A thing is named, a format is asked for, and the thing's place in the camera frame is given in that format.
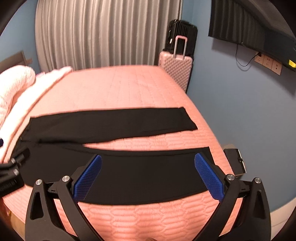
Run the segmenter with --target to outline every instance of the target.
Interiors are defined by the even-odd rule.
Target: black cloth
[[[31,152],[30,158],[20,168],[24,182],[33,186],[37,179],[58,181],[65,175],[71,176],[94,154],[99,154],[103,160],[102,170],[84,200],[86,203],[158,203],[207,190],[194,167],[194,156],[203,152],[213,162],[208,147],[170,151],[114,151],[82,145],[107,141],[110,136],[113,139],[150,136],[151,133],[165,134],[192,128],[192,121],[183,108],[129,109],[118,112],[121,118],[116,115],[116,110],[108,110],[61,113],[30,119],[14,149],[15,152],[27,146]]]
[[[22,139],[85,144],[196,129],[184,107],[90,110],[31,118]]]

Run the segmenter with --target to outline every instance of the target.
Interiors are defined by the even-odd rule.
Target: blue gripper pad
[[[194,165],[213,199],[221,202],[224,198],[223,183],[200,153],[195,155]]]
[[[73,186],[73,200],[81,202],[85,199],[102,168],[102,158],[97,155]]]

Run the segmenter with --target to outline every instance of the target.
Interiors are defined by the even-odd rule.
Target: black suitcase
[[[177,35],[187,37],[186,56],[190,56],[193,59],[195,43],[197,38],[197,27],[184,20],[174,19],[169,22],[167,35],[165,39],[165,48],[163,51],[174,53],[175,38]],[[182,54],[184,50],[185,41],[180,39],[177,45],[176,54]]]

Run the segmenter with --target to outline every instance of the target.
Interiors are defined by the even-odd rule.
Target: power outlet
[[[273,63],[273,59],[267,55],[264,56],[264,59],[263,59],[263,66],[265,66],[266,68],[269,68],[271,69],[272,68],[272,63]]]
[[[278,75],[281,75],[281,69],[283,68],[283,65],[279,63],[278,61],[274,60],[272,63],[271,70]]]
[[[30,58],[30,59],[26,59],[26,63],[27,63],[27,64],[32,64],[32,63],[33,63],[33,59],[32,59],[32,58]]]
[[[255,62],[262,64],[263,65],[263,59],[264,59],[264,54],[261,54],[261,56],[257,55],[255,57]]]

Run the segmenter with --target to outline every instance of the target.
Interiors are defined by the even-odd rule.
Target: yellow label
[[[289,60],[289,65],[291,65],[293,68],[296,68],[296,63],[294,63],[292,60]]]

